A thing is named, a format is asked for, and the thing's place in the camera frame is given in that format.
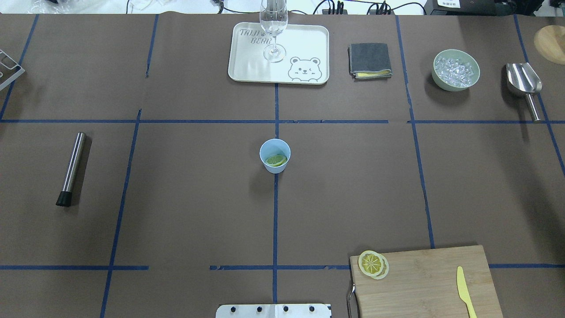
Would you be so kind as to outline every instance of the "wooden board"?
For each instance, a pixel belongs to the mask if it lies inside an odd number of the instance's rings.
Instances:
[[[565,65],[565,27],[548,25],[536,32],[533,38],[536,50],[546,59]]]
[[[361,273],[359,256],[350,258],[361,318],[469,317],[457,292],[457,266],[465,272],[477,317],[502,317],[482,246],[383,255],[390,270],[381,280]]]

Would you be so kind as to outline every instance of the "champagne flute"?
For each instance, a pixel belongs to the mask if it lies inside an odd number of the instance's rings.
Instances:
[[[272,63],[282,61],[286,55],[286,49],[277,44],[277,35],[281,34],[288,24],[286,0],[261,0],[259,21],[265,33],[273,37],[273,44],[267,45],[263,56]]]

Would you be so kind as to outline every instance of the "black rubber tip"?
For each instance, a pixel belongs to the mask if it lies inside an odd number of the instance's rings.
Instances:
[[[61,191],[59,198],[57,199],[56,205],[60,207],[70,207],[72,199],[72,192]]]

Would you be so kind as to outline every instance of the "metal scoop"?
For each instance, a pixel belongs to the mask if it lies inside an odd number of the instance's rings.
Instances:
[[[508,89],[518,97],[525,97],[534,123],[540,123],[533,96],[541,91],[541,80],[529,63],[506,65]]]

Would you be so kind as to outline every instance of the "label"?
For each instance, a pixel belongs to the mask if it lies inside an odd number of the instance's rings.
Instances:
[[[461,8],[461,5],[459,4],[459,0],[437,0],[437,4],[442,7],[457,8],[457,9]]]

